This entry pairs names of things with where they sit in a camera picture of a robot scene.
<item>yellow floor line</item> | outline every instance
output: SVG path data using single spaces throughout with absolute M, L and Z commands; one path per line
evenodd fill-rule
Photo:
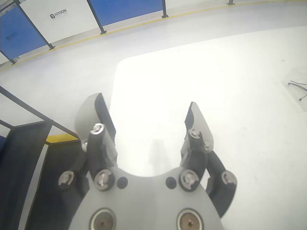
M 34 55 L 32 57 L 26 58 L 24 60 L 18 61 L 14 65 L 11 65 L 11 66 L 9 66 L 7 68 L 3 68 L 0 71 L 4 71 L 4 70 L 6 70 L 8 68 L 11 68 L 11 67 L 16 66 L 18 64 L 21 64 L 22 62 L 25 62 L 27 60 L 30 60 L 32 58 L 35 58 L 37 56 L 43 55 L 43 54 L 48 53 L 48 52 L 53 52 L 53 51 L 55 51 L 57 49 L 60 49 L 60 48 L 66 47 L 66 46 L 74 45 L 76 43 L 80 43 L 80 42 L 83 42 L 83 41 L 86 41 L 86 40 L 90 40 L 90 39 L 97 38 L 97 37 L 100 37 L 100 36 L 104 36 L 104 35 L 120 32 L 120 31 L 124 31 L 124 30 L 131 29 L 131 28 L 134 28 L 134 27 L 137 27 L 137 26 L 142 26 L 142 25 L 145 25 L 145 24 L 150 24 L 150 23 L 154 23 L 154 22 L 158 22 L 158 21 L 162 21 L 162 20 L 166 20 L 166 19 L 170 19 L 170 18 L 181 17 L 181 16 L 190 15 L 190 14 L 199 13 L 199 12 L 204 12 L 204 11 L 217 10 L 217 9 L 223 9 L 223 8 L 230 8 L 230 7 L 234 7 L 234 6 L 252 5 L 252 4 L 259 4 L 259 3 L 289 2 L 289 1 L 307 1 L 307 0 L 253 1 L 253 2 L 234 4 L 234 5 L 224 5 L 224 6 L 219 6 L 219 7 L 207 8 L 207 9 L 202 9 L 202 10 L 198 10 L 198 11 L 191 11 L 191 12 L 186 12 L 186 13 L 182 13 L 182 14 L 178 14 L 178 15 L 174 15 L 174 16 L 169 16 L 169 17 L 166 17 L 166 18 L 159 18 L 159 19 L 151 20 L 151 21 L 148 21 L 148 22 L 145 22 L 145 23 L 140 23 L 140 24 L 128 26 L 128 27 L 125 27 L 125 28 L 122 28 L 122 29 L 110 31 L 110 32 L 107 32 L 105 34 L 96 35 L 96 36 L 93 36 L 93 37 L 89 37 L 89 38 L 85 38 L 85 39 L 82 39 L 82 40 L 78 40 L 78 41 L 75 41 L 75 42 L 72 42 L 72 43 L 69 43 L 69 44 L 66 44 L 66 45 L 58 46 L 58 47 L 55 47 L 52 50 L 48 50 L 48 51 L 39 53 L 37 55 Z
M 47 137 L 47 142 L 49 143 L 55 143 L 55 142 L 63 142 L 63 141 L 71 141 L 76 140 L 74 136 L 65 133 L 65 134 L 58 134 L 58 135 L 50 135 Z

